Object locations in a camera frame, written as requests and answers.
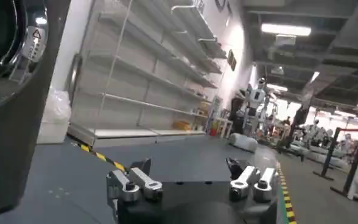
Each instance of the black pole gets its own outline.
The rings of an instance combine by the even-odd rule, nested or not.
[[[339,137],[340,129],[341,128],[336,128],[335,135],[333,136],[331,146],[328,149],[328,154],[326,155],[326,160],[325,160],[325,163],[323,165],[323,170],[321,171],[321,174],[319,174],[316,171],[313,171],[313,173],[315,175],[317,175],[319,177],[322,177],[324,179],[327,179],[327,180],[333,180],[333,178],[326,176],[326,172],[328,171],[329,163],[331,162],[333,151],[334,151],[334,149],[336,147],[336,144],[337,144],[337,138]]]
[[[328,150],[328,155],[326,156],[326,160],[323,166],[323,170],[321,171],[321,176],[326,175],[326,171],[328,171],[329,163],[331,162],[331,158],[333,155],[333,151],[335,150],[336,144],[337,144],[337,138],[339,137],[340,128],[336,128],[335,135],[333,136],[331,146]]]
[[[345,181],[345,184],[343,187],[343,192],[345,192],[346,194],[348,193],[349,188],[351,187],[352,181],[354,180],[357,165],[358,165],[358,146],[357,146],[356,154],[354,157],[354,162],[352,163],[351,170],[349,171],[347,180]]]

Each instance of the warning sign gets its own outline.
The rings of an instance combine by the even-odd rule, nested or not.
[[[35,31],[33,32],[33,37],[34,37],[34,38],[37,38],[37,39],[41,39],[40,31],[35,30]]]

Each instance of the white wall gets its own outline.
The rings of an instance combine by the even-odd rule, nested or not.
[[[209,24],[213,33],[218,37],[223,50],[229,50],[237,60],[235,71],[232,71],[226,60],[222,63],[222,75],[213,75],[216,83],[220,83],[217,90],[218,96],[222,98],[222,107],[230,108],[230,100],[238,88],[245,88],[248,85],[252,70],[251,49],[248,43],[247,34],[242,21],[242,9],[240,0],[229,0],[232,14],[229,15],[228,7],[219,12],[215,0],[203,0],[205,8],[203,16]],[[209,98],[215,91],[208,90]]]
[[[79,53],[93,0],[72,0],[69,6],[63,38],[58,50],[51,86],[64,90],[72,59]]]

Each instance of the white shelf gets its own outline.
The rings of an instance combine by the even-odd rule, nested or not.
[[[101,13],[100,21],[105,23],[115,24],[115,26],[121,26],[124,22],[124,19],[120,16],[110,14],[110,13]],[[151,38],[148,34],[146,34],[143,30],[138,28],[136,25],[132,23],[132,20],[128,18],[125,30],[133,35],[138,41],[140,41],[143,45],[148,47],[160,60],[165,63],[171,65],[174,68],[177,68],[183,72],[185,72],[191,79],[200,84],[203,87],[207,88],[217,88],[215,84],[211,83],[209,80],[204,78],[200,72],[197,72],[184,62],[182,59],[176,57],[172,54],[168,49],[166,49],[163,45],[157,43],[153,38]]]
[[[95,135],[98,138],[131,138],[131,137],[154,137],[157,133],[146,129],[97,129]]]
[[[173,33],[173,37],[181,43],[196,60],[200,62],[209,72],[221,74],[218,65],[209,59],[209,56],[201,47],[198,39],[187,32],[187,27],[175,15],[171,14],[171,9],[165,0],[138,1],[148,12],[148,14],[158,24],[163,26],[168,32]]]
[[[173,135],[205,135],[204,131],[184,131],[184,130],[160,130],[151,129],[151,131],[159,133],[161,136],[173,136]]]
[[[96,64],[101,63],[103,65],[111,66],[111,62],[113,61],[113,56],[95,54],[94,52],[92,52],[89,55],[89,59],[91,61],[93,61],[94,63],[96,63]],[[192,92],[190,92],[186,88],[182,88],[182,87],[180,87],[178,85],[173,84],[172,82],[170,82],[168,80],[161,79],[161,78],[153,75],[152,73],[146,72],[146,71],[142,70],[141,68],[126,62],[125,60],[121,59],[120,57],[117,57],[117,59],[116,59],[116,66],[125,68],[126,70],[128,70],[130,72],[134,72],[135,74],[142,75],[146,79],[151,80],[153,82],[157,82],[160,85],[164,85],[164,86],[166,86],[168,88],[172,88],[174,91],[182,93],[184,96],[193,98],[195,100],[202,100],[202,101],[205,101],[205,102],[209,102],[206,99],[193,94]]]
[[[171,111],[171,112],[174,112],[174,113],[180,113],[180,114],[185,114],[185,115],[189,115],[189,116],[196,116],[196,117],[206,118],[206,116],[204,116],[204,115],[195,114],[195,113],[192,113],[192,112],[185,112],[185,111],[181,111],[181,110],[174,109],[174,108],[169,108],[169,107],[163,107],[163,106],[155,105],[155,104],[152,104],[152,103],[146,103],[146,102],[142,102],[142,101],[138,101],[138,100],[129,99],[129,98],[126,98],[126,97],[116,96],[116,95],[112,95],[112,94],[105,94],[105,93],[89,93],[85,89],[81,89],[81,90],[82,90],[83,93],[88,94],[90,96],[99,96],[99,97],[105,96],[106,98],[109,98],[109,99],[115,99],[115,100],[118,100],[118,101],[121,101],[121,102],[132,103],[132,104],[140,105],[140,106],[143,106],[143,107],[156,108],[156,109],[159,109],[159,110]]]
[[[186,27],[191,29],[191,32],[198,38],[198,42],[211,58],[226,59],[226,52],[221,49],[217,37],[211,32],[195,5],[176,5],[172,7],[171,13],[184,21]]]
[[[177,135],[205,135],[204,131],[160,130],[160,129],[97,129],[95,135],[98,138],[137,138]]]

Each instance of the hazard tape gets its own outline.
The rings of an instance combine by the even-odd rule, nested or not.
[[[287,184],[286,184],[286,179],[284,178],[281,168],[279,167],[277,169],[278,169],[278,173],[279,173],[279,176],[281,179],[282,196],[283,196],[284,207],[286,209],[287,223],[288,224],[297,224],[297,221],[295,219],[295,214],[293,211],[293,205],[291,204],[289,190],[288,190]]]
[[[83,145],[83,144],[78,144],[78,146],[83,149],[84,151],[94,155],[96,158],[102,160],[102,161],[105,161],[105,162],[108,162],[112,165],[114,165],[115,167],[117,167],[117,169],[125,172],[126,171],[126,168],[121,164],[121,163],[117,163],[116,161],[113,161],[109,158],[107,158],[106,156],[100,154],[100,153],[97,153],[95,152],[94,150],[92,150],[90,147],[88,147],[87,145]]]

